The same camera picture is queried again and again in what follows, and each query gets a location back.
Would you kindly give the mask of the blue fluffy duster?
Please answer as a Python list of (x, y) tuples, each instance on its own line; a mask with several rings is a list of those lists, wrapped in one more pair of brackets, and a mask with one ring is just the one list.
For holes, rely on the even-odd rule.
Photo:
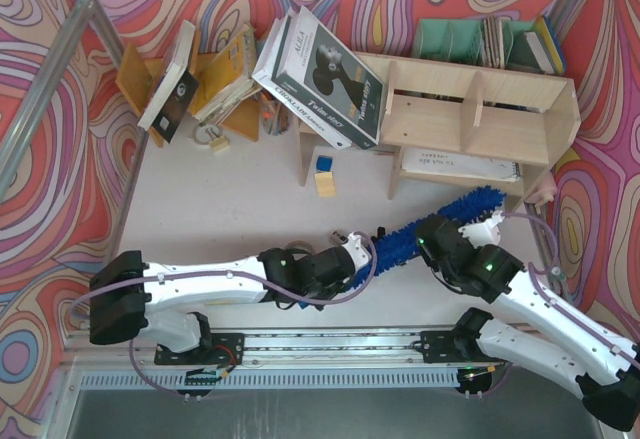
[(444, 237), (444, 242), (456, 242), (454, 236), (462, 226), (489, 218), (501, 208), (506, 194), (491, 186), (477, 187), (464, 196), (441, 207), (437, 212), (414, 220), (392, 232), (379, 232), (373, 239), (377, 253), (375, 276), (424, 253), (423, 246)]

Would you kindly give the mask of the beige masking tape roll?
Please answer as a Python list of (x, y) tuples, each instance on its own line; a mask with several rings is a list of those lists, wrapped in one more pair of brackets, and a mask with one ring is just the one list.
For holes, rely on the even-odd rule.
[(292, 255), (312, 255), (315, 253), (314, 247), (305, 241), (292, 241), (284, 249)]

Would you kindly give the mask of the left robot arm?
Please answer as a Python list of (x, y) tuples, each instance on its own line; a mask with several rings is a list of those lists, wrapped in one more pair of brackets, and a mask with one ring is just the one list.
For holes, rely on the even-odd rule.
[(90, 281), (90, 341), (114, 345), (135, 338), (177, 354), (210, 347), (205, 332), (214, 305), (272, 303), (318, 309), (347, 292), (371, 260), (359, 240), (311, 254), (272, 248), (219, 264), (165, 265), (125, 251)]

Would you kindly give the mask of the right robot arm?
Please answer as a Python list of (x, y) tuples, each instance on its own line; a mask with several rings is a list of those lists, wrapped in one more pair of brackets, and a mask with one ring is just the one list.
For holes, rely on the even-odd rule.
[(500, 247), (495, 213), (464, 226), (433, 215), (415, 229), (426, 265), (455, 292), (482, 299), (537, 330), (522, 332), (471, 307), (449, 331), (424, 332), (427, 363), (503, 360), (563, 387), (600, 422), (629, 432), (639, 416), (639, 346), (555, 294), (539, 272)]

